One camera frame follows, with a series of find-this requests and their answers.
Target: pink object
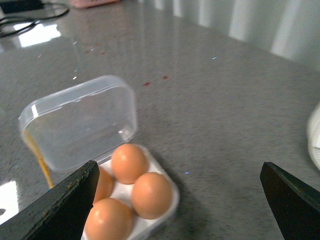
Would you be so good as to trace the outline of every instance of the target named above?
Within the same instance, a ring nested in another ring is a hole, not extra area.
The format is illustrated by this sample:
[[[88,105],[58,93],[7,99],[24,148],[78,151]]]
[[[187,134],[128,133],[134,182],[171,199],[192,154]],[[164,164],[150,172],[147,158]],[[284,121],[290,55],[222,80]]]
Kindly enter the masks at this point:
[[[78,9],[85,9],[119,1],[120,0],[70,0],[70,3]]]

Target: white egg tray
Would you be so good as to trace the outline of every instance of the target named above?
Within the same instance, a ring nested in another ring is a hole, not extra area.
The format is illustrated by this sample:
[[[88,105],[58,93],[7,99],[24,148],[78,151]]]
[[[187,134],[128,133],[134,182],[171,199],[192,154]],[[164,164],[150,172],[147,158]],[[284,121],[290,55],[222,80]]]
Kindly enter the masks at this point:
[[[180,199],[179,190],[178,190],[177,185],[170,179],[168,174],[160,166],[160,164],[157,162],[157,160],[151,155],[149,150],[147,148],[145,148],[144,146],[141,146],[141,145],[137,145],[137,146],[143,150],[143,153],[144,153],[146,159],[150,163],[148,172],[156,172],[159,174],[163,174],[170,182],[173,194],[172,194],[171,206],[164,215],[162,215],[161,217],[158,217],[156,219],[141,218],[135,213],[135,211],[132,208],[132,204],[131,204],[131,194],[132,194],[132,189],[133,189],[134,185],[133,184],[126,185],[126,184],[122,184],[122,183],[116,181],[116,179],[112,173],[112,170],[111,170],[111,161],[110,160],[101,164],[100,167],[103,167],[105,170],[107,170],[108,173],[112,176],[112,178],[114,180],[114,187],[113,187],[113,191],[112,191],[110,198],[115,198],[115,199],[123,201],[133,211],[134,225],[133,225],[132,232],[131,232],[130,236],[127,238],[127,240],[146,240],[146,239],[148,239],[148,237],[150,235],[155,233],[160,228],[162,228],[166,225],[169,225],[175,218],[175,214],[176,214],[177,207],[179,204],[179,199]],[[83,232],[81,240],[89,240],[86,237],[85,232]]]

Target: clear plastic lid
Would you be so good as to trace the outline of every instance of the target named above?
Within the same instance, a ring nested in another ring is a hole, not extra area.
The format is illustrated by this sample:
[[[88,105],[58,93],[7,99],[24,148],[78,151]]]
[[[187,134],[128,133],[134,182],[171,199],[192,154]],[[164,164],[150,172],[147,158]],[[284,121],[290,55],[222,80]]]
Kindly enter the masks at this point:
[[[24,142],[29,146],[32,140],[55,172],[89,160],[103,163],[137,131],[134,92],[112,75],[35,100],[18,120]]]

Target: brown egg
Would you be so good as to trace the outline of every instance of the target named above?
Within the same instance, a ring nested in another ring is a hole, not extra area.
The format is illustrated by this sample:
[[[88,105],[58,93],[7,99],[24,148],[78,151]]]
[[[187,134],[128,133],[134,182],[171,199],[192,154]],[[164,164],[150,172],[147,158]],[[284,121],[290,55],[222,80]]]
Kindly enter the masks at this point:
[[[101,199],[110,197],[112,190],[114,189],[114,181],[109,173],[100,166],[99,171],[100,175],[95,190],[93,204],[100,201]]]
[[[84,226],[88,240],[125,240],[134,226],[131,209],[115,198],[98,201]]]
[[[156,172],[140,176],[132,189],[132,206],[144,219],[156,219],[170,207],[173,198],[169,181]]]
[[[144,152],[136,145],[123,144],[111,157],[111,169],[114,177],[122,184],[134,184],[149,169]]]

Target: gray granite countertop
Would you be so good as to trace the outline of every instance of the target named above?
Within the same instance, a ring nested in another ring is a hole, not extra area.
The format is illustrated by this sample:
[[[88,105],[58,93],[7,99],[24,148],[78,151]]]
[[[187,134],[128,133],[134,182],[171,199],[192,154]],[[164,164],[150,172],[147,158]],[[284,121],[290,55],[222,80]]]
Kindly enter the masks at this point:
[[[259,179],[264,162],[320,189],[306,138],[320,73],[305,66],[131,0],[73,8],[0,46],[0,186],[15,181],[19,211],[48,190],[20,113],[109,74],[136,93],[132,142],[181,195],[175,221],[150,239],[282,239]]]

